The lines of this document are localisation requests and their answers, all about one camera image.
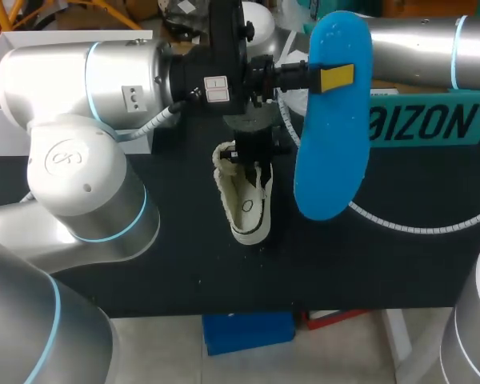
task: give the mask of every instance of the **floor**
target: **floor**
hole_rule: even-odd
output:
[[[405,310],[411,340],[434,310]],[[380,313],[309,331],[275,346],[209,357],[200,316],[113,320],[121,340],[116,384],[393,384]],[[420,384],[443,384],[438,366]]]

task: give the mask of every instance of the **shoe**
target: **shoe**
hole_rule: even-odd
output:
[[[221,152],[234,152],[234,149],[234,142],[224,142],[215,149],[212,157],[214,178],[234,238],[243,245],[252,246],[263,241],[270,232],[272,164],[262,167],[256,162],[249,167],[221,158]]]

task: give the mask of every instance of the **white cable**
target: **white cable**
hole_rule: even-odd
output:
[[[290,134],[291,138],[293,139],[297,148],[301,145],[301,139],[295,132],[294,126],[291,123],[290,115],[288,109],[282,100],[281,90],[277,89],[278,93],[278,105],[279,105],[279,112],[281,113],[282,120],[285,123],[285,127],[288,130],[288,134]],[[397,230],[400,232],[407,232],[409,234],[450,234],[452,232],[457,232],[458,230],[464,230],[465,228],[469,228],[470,226],[474,226],[480,223],[480,214],[465,220],[464,222],[460,222],[458,224],[453,224],[452,226],[440,226],[435,228],[423,228],[423,227],[415,227],[415,226],[403,226],[400,224],[396,224],[394,222],[388,222],[387,220],[383,220],[374,214],[371,214],[367,210],[364,210],[360,206],[358,206],[355,202],[350,202],[349,207],[363,216],[367,218],[371,222],[378,224],[380,226],[384,226],[385,228],[389,228],[390,230]]]
[[[162,112],[157,114],[154,118],[149,120],[146,124],[141,126],[138,130],[135,132],[131,132],[129,134],[119,134],[116,137],[117,142],[129,142],[131,140],[136,140],[138,138],[141,138],[142,136],[147,135],[149,132],[154,130],[155,128],[159,127],[161,124],[169,120],[174,116],[169,111],[170,106],[165,108]]]

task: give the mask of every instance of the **black table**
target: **black table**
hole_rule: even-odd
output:
[[[230,139],[220,119],[191,119],[130,160],[161,212],[150,252],[55,274],[111,317],[264,310],[452,306],[480,251],[480,224],[448,235],[385,229],[348,209],[311,222],[293,198],[294,153],[274,160],[267,244],[234,240],[211,154]],[[26,158],[0,158],[0,205],[27,192]],[[372,150],[363,208],[407,226],[447,226],[480,213],[480,144]]]

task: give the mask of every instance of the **white cardboard box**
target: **white cardboard box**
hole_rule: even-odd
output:
[[[7,52],[22,46],[42,46],[64,42],[104,42],[110,40],[152,39],[152,30],[55,30],[4,32],[0,35],[0,61]],[[153,136],[121,143],[127,154],[149,154]],[[0,109],[0,156],[27,156],[30,152],[28,134],[11,124]]]

